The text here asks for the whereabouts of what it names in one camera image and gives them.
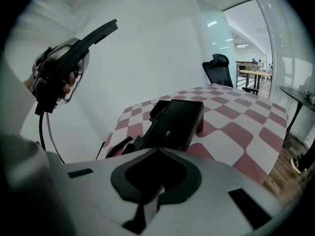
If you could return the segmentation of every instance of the checkered tablecloth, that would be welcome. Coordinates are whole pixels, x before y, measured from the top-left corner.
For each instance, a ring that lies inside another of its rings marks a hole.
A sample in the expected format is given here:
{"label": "checkered tablecloth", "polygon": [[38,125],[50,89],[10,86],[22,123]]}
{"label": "checkered tablecloth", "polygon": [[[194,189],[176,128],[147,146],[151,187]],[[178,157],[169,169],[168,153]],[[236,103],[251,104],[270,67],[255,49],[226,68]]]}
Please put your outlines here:
{"label": "checkered tablecloth", "polygon": [[[204,103],[204,129],[196,133],[187,153],[233,166],[263,183],[281,150],[287,114],[284,108],[242,90],[211,84],[146,101],[124,110],[99,159],[128,136],[143,136],[151,126],[150,111],[159,100]],[[121,155],[123,149],[115,153]]]}

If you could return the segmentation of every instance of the table leg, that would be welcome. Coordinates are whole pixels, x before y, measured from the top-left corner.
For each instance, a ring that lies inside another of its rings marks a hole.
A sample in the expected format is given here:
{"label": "table leg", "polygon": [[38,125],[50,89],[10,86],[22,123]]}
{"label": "table leg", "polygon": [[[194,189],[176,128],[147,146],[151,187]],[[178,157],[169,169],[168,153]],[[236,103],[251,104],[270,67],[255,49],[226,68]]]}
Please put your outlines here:
{"label": "table leg", "polygon": [[254,88],[256,88],[257,75],[254,75]]}
{"label": "table leg", "polygon": [[201,119],[200,119],[200,122],[198,123],[198,126],[197,126],[197,132],[201,132],[203,130],[203,114],[201,116]]}
{"label": "table leg", "polygon": [[261,78],[261,76],[260,75],[258,75],[258,79],[257,79],[257,90],[259,89],[259,82],[260,82],[260,78]]}
{"label": "table leg", "polygon": [[302,106],[303,106],[303,104],[298,101],[294,117],[293,117],[289,127],[286,129],[285,138],[284,138],[284,142],[283,142],[283,145],[282,145],[283,148],[290,148],[291,147],[291,143],[290,143],[289,139],[287,138],[287,136],[289,135],[290,129],[291,129],[291,127],[292,127],[292,125],[293,125],[297,115],[299,114]]}
{"label": "table leg", "polygon": [[248,87],[248,80],[249,80],[248,77],[249,77],[249,74],[247,73],[247,74],[246,74],[246,84],[245,84],[245,87],[246,87],[246,88]]}

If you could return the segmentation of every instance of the shoe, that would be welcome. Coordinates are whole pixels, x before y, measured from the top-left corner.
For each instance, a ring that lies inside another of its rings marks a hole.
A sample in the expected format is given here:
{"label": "shoe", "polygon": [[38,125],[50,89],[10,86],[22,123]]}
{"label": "shoe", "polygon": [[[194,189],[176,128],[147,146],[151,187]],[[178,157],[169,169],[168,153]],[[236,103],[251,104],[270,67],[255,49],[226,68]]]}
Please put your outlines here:
{"label": "shoe", "polygon": [[293,167],[293,169],[295,169],[295,171],[298,174],[301,174],[301,170],[299,169],[299,161],[296,160],[295,158],[291,158],[291,165]]}

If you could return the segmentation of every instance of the glass wall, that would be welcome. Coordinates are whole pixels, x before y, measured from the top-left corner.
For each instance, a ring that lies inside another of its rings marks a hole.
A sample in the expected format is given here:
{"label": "glass wall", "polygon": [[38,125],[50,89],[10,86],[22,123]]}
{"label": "glass wall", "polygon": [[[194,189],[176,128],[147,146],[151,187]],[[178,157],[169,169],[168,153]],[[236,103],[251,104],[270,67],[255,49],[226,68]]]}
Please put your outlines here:
{"label": "glass wall", "polygon": [[[279,86],[315,93],[314,47],[301,19],[286,0],[257,0],[260,5],[273,49],[273,82],[270,100],[286,108],[291,122],[297,102]],[[304,141],[314,125],[315,115],[302,107],[291,132]]]}
{"label": "glass wall", "polygon": [[204,24],[206,25],[207,31],[203,34],[203,37],[207,40],[206,44],[212,45],[208,47],[209,50],[212,49],[211,56],[206,56],[210,61],[212,60],[212,54],[223,54],[227,56],[230,64],[230,76],[233,82],[233,86],[236,87],[236,58],[234,50],[233,37],[230,31],[230,27],[227,23],[224,13],[217,9],[216,7],[197,0],[198,5],[201,9],[202,18]]}

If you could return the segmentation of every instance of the ceiling light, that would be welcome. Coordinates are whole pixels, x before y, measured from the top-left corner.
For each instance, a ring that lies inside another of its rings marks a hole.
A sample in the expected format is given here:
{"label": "ceiling light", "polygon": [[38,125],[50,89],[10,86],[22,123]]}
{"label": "ceiling light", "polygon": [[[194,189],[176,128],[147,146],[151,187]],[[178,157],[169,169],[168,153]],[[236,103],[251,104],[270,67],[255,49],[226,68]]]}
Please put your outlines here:
{"label": "ceiling light", "polygon": [[217,21],[212,21],[211,23],[208,24],[208,27],[215,25],[217,23]]}

